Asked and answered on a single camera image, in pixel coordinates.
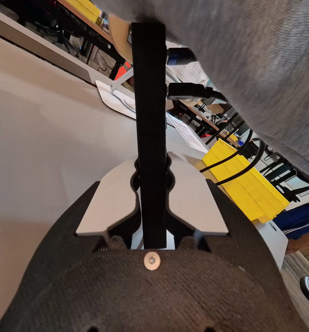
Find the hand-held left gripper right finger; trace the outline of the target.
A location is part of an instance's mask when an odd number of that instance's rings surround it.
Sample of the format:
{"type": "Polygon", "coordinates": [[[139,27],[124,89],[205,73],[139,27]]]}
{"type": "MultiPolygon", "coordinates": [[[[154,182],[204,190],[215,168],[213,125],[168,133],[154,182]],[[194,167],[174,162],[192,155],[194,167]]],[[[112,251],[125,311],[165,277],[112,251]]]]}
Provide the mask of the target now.
{"type": "Polygon", "coordinates": [[[206,178],[173,152],[168,152],[168,157],[168,171],[173,179],[168,191],[168,212],[196,234],[227,235],[227,226],[206,178]]]}

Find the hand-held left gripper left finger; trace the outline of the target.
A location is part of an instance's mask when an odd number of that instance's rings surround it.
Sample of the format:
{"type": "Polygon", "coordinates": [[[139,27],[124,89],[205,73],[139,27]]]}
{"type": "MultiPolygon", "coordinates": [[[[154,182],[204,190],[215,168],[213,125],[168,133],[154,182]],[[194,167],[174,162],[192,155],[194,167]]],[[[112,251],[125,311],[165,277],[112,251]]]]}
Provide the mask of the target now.
{"type": "Polygon", "coordinates": [[[78,236],[110,236],[110,231],[137,211],[139,198],[132,188],[136,161],[137,156],[132,156],[102,178],[76,230],[78,236]]]}

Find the yellow plastic bin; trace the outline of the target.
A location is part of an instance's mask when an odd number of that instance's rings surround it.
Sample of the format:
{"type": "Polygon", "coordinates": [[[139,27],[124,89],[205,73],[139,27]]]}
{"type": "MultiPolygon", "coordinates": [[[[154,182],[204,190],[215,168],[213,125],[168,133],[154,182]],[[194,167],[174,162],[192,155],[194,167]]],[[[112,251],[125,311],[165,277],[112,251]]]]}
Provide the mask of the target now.
{"type": "MultiPolygon", "coordinates": [[[[217,181],[222,181],[249,165],[244,156],[236,155],[210,171],[217,181]]],[[[289,205],[289,201],[255,168],[222,187],[252,222],[269,222],[289,205]]]]}
{"type": "Polygon", "coordinates": [[[69,4],[75,7],[85,17],[96,23],[101,11],[89,0],[66,0],[69,4]]]}

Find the black USB hub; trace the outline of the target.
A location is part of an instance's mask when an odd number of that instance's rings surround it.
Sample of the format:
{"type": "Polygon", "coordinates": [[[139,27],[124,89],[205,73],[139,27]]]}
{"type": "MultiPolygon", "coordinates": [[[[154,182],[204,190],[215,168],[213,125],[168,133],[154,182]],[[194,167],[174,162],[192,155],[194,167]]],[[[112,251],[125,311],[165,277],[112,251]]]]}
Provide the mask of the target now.
{"type": "Polygon", "coordinates": [[[165,26],[132,23],[138,169],[144,249],[166,248],[165,26]]]}

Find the black braided cable blue plugs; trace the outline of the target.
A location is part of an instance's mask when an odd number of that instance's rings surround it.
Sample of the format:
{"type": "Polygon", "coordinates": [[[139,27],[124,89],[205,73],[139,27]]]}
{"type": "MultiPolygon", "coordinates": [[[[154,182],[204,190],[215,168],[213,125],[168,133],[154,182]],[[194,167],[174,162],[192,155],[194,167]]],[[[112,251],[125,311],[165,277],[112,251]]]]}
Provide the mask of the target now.
{"type": "MultiPolygon", "coordinates": [[[[186,65],[196,62],[196,56],[188,48],[168,48],[166,53],[166,65],[186,65]]],[[[195,83],[169,83],[167,88],[167,100],[186,100],[199,98],[215,98],[224,102],[228,102],[227,98],[220,92],[213,90],[211,87],[205,87],[202,84],[195,83]]],[[[247,146],[252,137],[252,130],[250,130],[246,142],[231,156],[221,160],[215,164],[207,166],[200,170],[201,173],[219,166],[232,159],[234,156],[240,154],[247,146]]]]}

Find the person's right forearm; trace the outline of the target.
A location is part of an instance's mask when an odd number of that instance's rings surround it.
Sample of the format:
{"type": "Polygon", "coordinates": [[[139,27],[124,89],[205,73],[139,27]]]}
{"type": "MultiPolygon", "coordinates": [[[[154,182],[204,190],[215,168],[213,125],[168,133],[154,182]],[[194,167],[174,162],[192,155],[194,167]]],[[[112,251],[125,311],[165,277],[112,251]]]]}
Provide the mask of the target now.
{"type": "Polygon", "coordinates": [[[93,2],[164,24],[250,128],[309,176],[309,0],[93,2]]]}

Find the white paper sheet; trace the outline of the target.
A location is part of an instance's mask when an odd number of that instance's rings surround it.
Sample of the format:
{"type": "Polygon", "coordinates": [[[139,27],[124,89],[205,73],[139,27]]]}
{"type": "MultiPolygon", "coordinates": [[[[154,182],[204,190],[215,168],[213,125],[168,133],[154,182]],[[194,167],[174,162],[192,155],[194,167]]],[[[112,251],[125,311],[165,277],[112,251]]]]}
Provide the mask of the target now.
{"type": "Polygon", "coordinates": [[[183,139],[191,148],[205,154],[208,152],[208,149],[203,145],[202,141],[195,134],[195,132],[190,129],[188,125],[186,125],[181,120],[173,117],[169,113],[166,113],[166,119],[169,121],[170,124],[175,127],[175,129],[179,132],[179,134],[183,137],[183,139]]]}

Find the wooden table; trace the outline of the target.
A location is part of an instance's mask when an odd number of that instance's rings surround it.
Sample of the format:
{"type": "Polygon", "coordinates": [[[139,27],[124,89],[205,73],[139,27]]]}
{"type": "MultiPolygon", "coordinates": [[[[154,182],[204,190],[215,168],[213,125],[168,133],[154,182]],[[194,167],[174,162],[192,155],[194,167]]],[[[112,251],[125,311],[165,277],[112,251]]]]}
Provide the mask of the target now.
{"type": "Polygon", "coordinates": [[[239,147],[238,139],[234,132],[242,125],[237,113],[230,118],[220,119],[215,123],[217,118],[215,115],[206,117],[195,107],[186,106],[181,101],[167,101],[167,105],[172,104],[173,108],[167,112],[173,117],[181,120],[189,126],[199,138],[206,138],[206,144],[209,144],[212,139],[223,139],[235,147],[239,147]]]}
{"type": "Polygon", "coordinates": [[[81,11],[79,11],[72,3],[65,0],[57,0],[62,6],[72,12],[75,16],[77,16],[81,21],[86,23],[89,27],[95,30],[99,35],[101,35],[104,39],[106,39],[109,43],[113,44],[113,41],[108,32],[103,30],[99,25],[90,20],[86,15],[84,15],[81,11]]]}

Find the blue cloth white stripes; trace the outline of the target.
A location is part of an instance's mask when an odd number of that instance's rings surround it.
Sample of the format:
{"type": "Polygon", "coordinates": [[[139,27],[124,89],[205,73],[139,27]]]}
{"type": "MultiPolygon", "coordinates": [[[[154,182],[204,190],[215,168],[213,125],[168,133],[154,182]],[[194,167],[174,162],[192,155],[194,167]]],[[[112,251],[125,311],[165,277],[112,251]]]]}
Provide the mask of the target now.
{"type": "Polygon", "coordinates": [[[297,240],[309,233],[309,202],[288,211],[282,211],[273,222],[288,239],[297,240]]]}

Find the orange safety cone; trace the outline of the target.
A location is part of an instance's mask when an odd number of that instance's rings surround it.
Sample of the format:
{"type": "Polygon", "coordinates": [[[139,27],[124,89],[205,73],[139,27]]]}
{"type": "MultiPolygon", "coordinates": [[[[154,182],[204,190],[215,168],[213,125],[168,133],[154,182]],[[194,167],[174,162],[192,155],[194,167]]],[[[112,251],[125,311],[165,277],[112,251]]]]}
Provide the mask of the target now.
{"type": "Polygon", "coordinates": [[[114,80],[116,81],[117,79],[119,79],[122,75],[126,74],[131,68],[132,64],[128,61],[125,61],[125,63],[122,66],[120,66],[120,68],[118,69],[118,72],[114,80]]]}

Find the instruction sheet on white stand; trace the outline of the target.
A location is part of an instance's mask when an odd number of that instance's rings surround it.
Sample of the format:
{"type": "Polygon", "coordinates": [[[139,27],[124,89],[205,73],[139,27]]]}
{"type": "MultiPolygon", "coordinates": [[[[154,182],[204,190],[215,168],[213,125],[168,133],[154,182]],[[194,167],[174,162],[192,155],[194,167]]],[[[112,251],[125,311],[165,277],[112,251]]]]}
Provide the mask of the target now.
{"type": "Polygon", "coordinates": [[[133,64],[132,45],[128,42],[130,24],[113,14],[108,15],[109,35],[115,49],[120,56],[133,64]]]}

